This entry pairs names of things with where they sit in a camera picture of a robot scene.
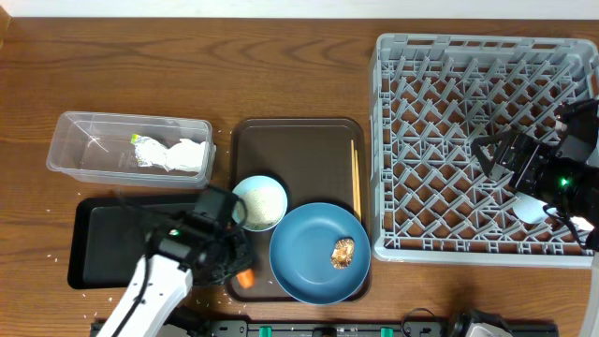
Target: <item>wooden table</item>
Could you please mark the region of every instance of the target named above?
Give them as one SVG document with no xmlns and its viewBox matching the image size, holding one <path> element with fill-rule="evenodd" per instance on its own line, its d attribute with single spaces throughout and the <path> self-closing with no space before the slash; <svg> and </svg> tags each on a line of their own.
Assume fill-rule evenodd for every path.
<svg viewBox="0 0 599 337">
<path fill-rule="evenodd" d="M 206 119 L 220 148 L 213 182 L 224 185 L 230 131 L 247 118 L 347 116 L 370 143 L 368 62 L 389 32 L 599 42 L 599 22 L 13 19 L 0 50 L 0 335 L 87 336 L 123 294 L 66 283 L 75 208 L 114 187 L 46 168 L 62 112 Z M 415 307 L 448 316 L 474 306 L 554 320 L 575 336 L 590 275 L 374 261 L 373 287 L 358 303 L 245 306 L 227 304 L 222 288 L 195 289 L 186 302 L 212 317 L 304 321 L 392 321 Z"/>
</svg>

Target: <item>chopsticks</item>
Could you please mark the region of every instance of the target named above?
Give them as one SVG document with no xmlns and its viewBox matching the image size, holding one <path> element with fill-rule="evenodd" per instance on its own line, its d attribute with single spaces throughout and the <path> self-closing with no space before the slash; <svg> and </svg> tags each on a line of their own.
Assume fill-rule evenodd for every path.
<svg viewBox="0 0 599 337">
<path fill-rule="evenodd" d="M 359 222 L 362 222 L 361 196 L 359 194 L 359 165 L 358 150 L 354 148 L 354 140 L 351 140 L 352 151 L 352 187 L 354 194 L 354 212 Z"/>
</svg>

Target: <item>brown tray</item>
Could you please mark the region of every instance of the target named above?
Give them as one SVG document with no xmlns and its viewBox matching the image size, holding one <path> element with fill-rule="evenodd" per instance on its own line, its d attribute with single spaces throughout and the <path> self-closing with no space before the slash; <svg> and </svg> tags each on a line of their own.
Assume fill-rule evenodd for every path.
<svg viewBox="0 0 599 337">
<path fill-rule="evenodd" d="M 349 119 L 254 119 L 240 123 L 231 141 L 231 188 L 253 175 L 277 179 L 287 192 L 290 212 L 311 202 L 329 202 L 353 212 L 349 143 L 358 150 L 362 225 L 368 233 L 368 175 L 364 135 Z M 230 297 L 241 302 L 295 301 L 277 284 L 270 269 L 270 238 L 274 229 L 246 234 L 254 245 L 256 285 L 240 287 L 237 279 L 226 285 Z M 371 272 L 347 300 L 368 292 Z"/>
</svg>

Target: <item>gray dish rack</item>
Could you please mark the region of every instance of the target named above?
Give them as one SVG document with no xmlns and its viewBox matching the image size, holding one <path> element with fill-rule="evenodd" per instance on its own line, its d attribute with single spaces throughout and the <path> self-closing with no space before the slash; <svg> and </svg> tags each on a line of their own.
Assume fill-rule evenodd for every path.
<svg viewBox="0 0 599 337">
<path fill-rule="evenodd" d="M 553 111 L 597 96 L 598 66 L 588 40 L 381 35 L 370 62 L 374 256 L 588 268 L 592 252 L 567 228 L 513 214 L 510 176 L 488 180 L 469 144 L 509 128 L 557 143 Z"/>
</svg>

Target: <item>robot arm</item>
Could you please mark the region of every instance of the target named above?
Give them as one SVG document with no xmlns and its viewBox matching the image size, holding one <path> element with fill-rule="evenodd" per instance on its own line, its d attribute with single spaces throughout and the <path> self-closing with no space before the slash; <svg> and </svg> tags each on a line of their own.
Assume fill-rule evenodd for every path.
<svg viewBox="0 0 599 337">
<path fill-rule="evenodd" d="M 193 284 L 222 285 L 252 264 L 251 244 L 230 224 L 237 196 L 215 187 L 200 192 L 192 212 L 150 215 L 153 231 L 133 278 L 99 337 L 153 337 Z"/>
<path fill-rule="evenodd" d="M 586 165 L 597 146 L 597 106 L 596 99 L 560 106 L 556 128 L 562 132 L 562 140 L 555 147 L 517 131 L 475 139 L 471 147 L 487 177 L 497 180 L 505 172 L 513 172 L 510 186 L 547 203 L 543 211 L 567 226 L 582 248 L 595 251 L 591 295 L 580 337 L 599 336 L 599 168 Z M 493 158 L 487 159 L 479 146 L 497 143 Z M 556 213 L 549 214 L 549 209 Z M 584 243 L 571 220 L 575 216 L 593 226 Z"/>
<path fill-rule="evenodd" d="M 148 261 L 150 277 L 143 298 L 132 314 L 136 297 L 144 284 L 146 261 L 143 256 L 119 305 L 104 324 L 98 337 L 154 337 L 193 284 L 190 270 L 182 271 L 178 261 L 154 255 Z"/>
</svg>

